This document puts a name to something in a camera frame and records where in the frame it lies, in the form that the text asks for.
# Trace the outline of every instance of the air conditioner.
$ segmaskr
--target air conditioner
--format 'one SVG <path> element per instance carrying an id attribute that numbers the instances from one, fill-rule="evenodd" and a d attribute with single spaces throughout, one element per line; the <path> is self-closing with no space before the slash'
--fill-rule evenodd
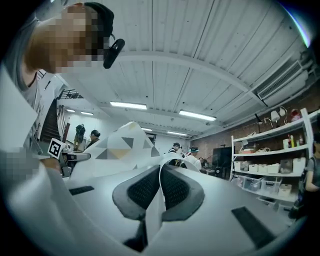
<path id="1" fill-rule="evenodd" d="M 306 85 L 308 72 L 297 60 L 284 71 L 275 73 L 257 88 L 258 97 L 272 107 L 295 94 Z"/>

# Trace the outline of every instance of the air vent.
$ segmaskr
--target air vent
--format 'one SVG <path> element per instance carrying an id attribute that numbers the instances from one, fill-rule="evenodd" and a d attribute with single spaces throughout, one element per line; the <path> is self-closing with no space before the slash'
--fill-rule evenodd
<path id="1" fill-rule="evenodd" d="M 280 90 L 302 72 L 302 66 L 299 61 L 295 61 L 286 71 L 273 79 L 270 84 L 264 84 L 263 89 L 257 93 L 261 100 L 264 100 Z"/>

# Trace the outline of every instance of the white storage bin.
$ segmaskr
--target white storage bin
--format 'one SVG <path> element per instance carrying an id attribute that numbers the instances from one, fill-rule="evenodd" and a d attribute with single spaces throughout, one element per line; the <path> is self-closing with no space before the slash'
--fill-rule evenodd
<path id="1" fill-rule="evenodd" d="M 243 188 L 251 191 L 258 191 L 261 189 L 261 180 L 263 177 L 259 175 L 249 174 L 244 177 Z"/>
<path id="2" fill-rule="evenodd" d="M 277 174 L 280 169 L 280 163 L 275 163 L 267 166 L 268 174 Z"/>
<path id="3" fill-rule="evenodd" d="M 259 173 L 267 173 L 268 172 L 268 166 L 266 164 L 259 164 L 258 172 Z"/>
<path id="4" fill-rule="evenodd" d="M 277 213 L 284 216 L 284 217 L 288 217 L 288 214 L 289 214 L 292 206 L 293 206 L 292 202 L 281 202 L 281 203 L 279 203 Z"/>
<path id="5" fill-rule="evenodd" d="M 247 176 L 246 173 L 237 173 L 233 176 L 231 183 L 235 184 L 236 186 L 243 188 L 244 186 L 244 180 Z"/>
<path id="6" fill-rule="evenodd" d="M 234 162 L 234 170 L 236 172 L 239 172 L 240 171 L 240 166 L 241 166 L 241 161 L 235 161 Z"/>
<path id="7" fill-rule="evenodd" d="M 279 191 L 281 177 L 266 176 L 261 181 L 261 191 L 267 194 L 276 194 Z"/>
<path id="8" fill-rule="evenodd" d="M 281 184 L 279 187 L 278 196 L 279 197 L 288 197 L 291 193 L 292 185 L 291 184 Z"/>
<path id="9" fill-rule="evenodd" d="M 306 167 L 306 158 L 295 158 L 293 159 L 293 172 L 296 174 L 302 174 L 304 168 Z"/>
<path id="10" fill-rule="evenodd" d="M 258 167 L 259 167 L 258 164 L 250 164 L 249 165 L 249 172 L 257 173 L 258 172 Z"/>
<path id="11" fill-rule="evenodd" d="M 276 205 L 276 200 L 269 198 L 269 197 L 265 197 L 265 196 L 259 196 L 258 200 L 260 200 L 263 204 L 265 204 L 266 206 L 275 209 L 275 205 Z"/>

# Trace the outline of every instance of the brick wall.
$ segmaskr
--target brick wall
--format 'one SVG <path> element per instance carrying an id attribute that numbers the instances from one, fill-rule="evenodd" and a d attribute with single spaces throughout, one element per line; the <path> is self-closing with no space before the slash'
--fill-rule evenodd
<path id="1" fill-rule="evenodd" d="M 288 103 L 283 105 L 288 113 L 291 113 L 292 109 L 303 109 L 306 108 L 308 112 L 313 112 L 317 110 L 320 107 L 320 82 L 318 81 L 315 83 L 311 88 L 309 88 L 307 91 L 305 91 L 302 95 L 299 97 L 289 101 Z M 268 117 L 270 118 L 271 112 L 260 116 L 260 119 L 263 120 L 263 118 Z M 281 117 L 281 119 L 278 121 L 278 123 L 282 126 L 284 124 L 284 118 Z M 316 125 L 313 125 L 314 130 L 317 130 L 318 128 Z M 270 130 L 270 123 L 263 123 L 260 125 L 260 131 L 266 132 Z M 212 154 L 213 149 L 221 148 L 223 144 L 226 144 L 226 147 L 231 147 L 231 136 L 233 135 L 235 139 L 237 138 L 243 138 L 247 135 L 253 133 L 256 131 L 258 133 L 258 124 L 256 119 L 252 119 L 248 122 L 245 122 L 239 126 L 230 128 L 228 130 L 225 130 L 223 132 L 219 132 L 204 138 L 195 139 L 191 141 L 191 146 L 196 146 L 199 148 L 199 153 L 197 157 L 203 157 L 207 158 L 208 162 L 212 162 Z M 297 130 L 295 132 L 291 133 L 295 138 L 299 137 L 300 134 L 303 135 L 303 130 Z M 282 136 L 278 136 L 276 138 L 272 138 L 270 140 L 261 140 L 257 142 L 257 148 L 264 148 L 269 147 L 271 150 L 277 150 L 277 149 L 283 149 L 283 139 L 288 138 L 287 134 L 284 134 Z M 237 142 L 235 143 L 235 151 L 237 152 L 241 147 L 241 143 Z"/>

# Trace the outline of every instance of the hand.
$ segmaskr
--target hand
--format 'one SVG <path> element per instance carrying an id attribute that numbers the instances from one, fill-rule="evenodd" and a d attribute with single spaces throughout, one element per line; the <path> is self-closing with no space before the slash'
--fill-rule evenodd
<path id="1" fill-rule="evenodd" d="M 59 173 L 61 172 L 61 167 L 57 159 L 45 158 L 45 159 L 41 159 L 40 161 L 44 164 L 46 168 L 52 168 L 59 171 Z"/>

